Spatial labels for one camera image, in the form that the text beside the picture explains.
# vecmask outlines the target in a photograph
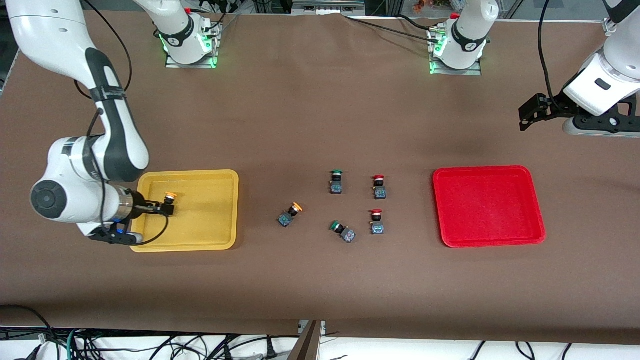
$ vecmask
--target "table surface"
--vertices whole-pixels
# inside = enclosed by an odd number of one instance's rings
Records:
[[[86,16],[125,81],[120,45]],[[29,191],[48,148],[85,133],[95,108],[70,79],[19,56],[0,99],[0,303],[62,327],[284,334],[322,318],[341,336],[640,343],[640,142],[568,136],[562,120],[519,131],[518,107],[545,89],[537,24],[496,23],[483,75],[452,77],[429,75],[419,40],[340,15],[242,16],[216,70],[165,69],[144,13],[106,17],[129,44],[147,170],[237,171],[236,244],[137,254],[40,218]],[[556,91],[603,41],[599,24],[545,25]],[[433,172],[512,164],[533,175],[547,239],[443,245]],[[334,168],[340,196],[328,193]],[[275,218],[292,201],[305,212],[284,229]],[[372,208],[384,210],[384,236],[367,234]],[[358,232],[354,243],[328,230],[335,219]]]

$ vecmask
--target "white floor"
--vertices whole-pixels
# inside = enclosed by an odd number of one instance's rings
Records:
[[[231,343],[246,341],[261,336],[243,336]],[[193,337],[185,336],[177,339],[177,342],[185,343]],[[223,336],[206,336],[207,348],[211,351]],[[100,348],[131,348],[145,349],[159,346],[166,337],[148,338],[108,338],[99,339],[95,343]],[[296,339],[274,339],[274,349],[278,353],[290,351]],[[10,340],[0,341],[0,360],[16,360],[25,358],[39,344],[38,340]],[[472,357],[478,341],[454,341],[454,340],[393,340],[393,339],[359,339],[359,338],[323,338],[319,351],[319,360],[333,360],[347,356],[345,360],[468,360]],[[527,347],[521,343],[525,352]],[[531,343],[536,360],[560,360],[564,343]],[[205,348],[199,340],[190,344],[195,350],[204,351]],[[65,359],[64,349],[61,350],[61,358]],[[153,350],[144,352],[104,352],[105,360],[148,360]],[[171,348],[165,347],[156,360],[169,359]],[[266,342],[255,343],[239,347],[233,350],[234,359],[247,358],[257,354],[266,353]],[[55,360],[56,353],[52,344],[46,344],[40,350],[37,360]],[[186,352],[177,360],[197,360],[196,354]],[[513,342],[489,341],[483,347],[477,360],[525,360],[516,350]],[[615,359],[638,360],[640,359],[640,346],[628,345],[587,345],[574,344],[566,356],[566,360],[589,359]]]

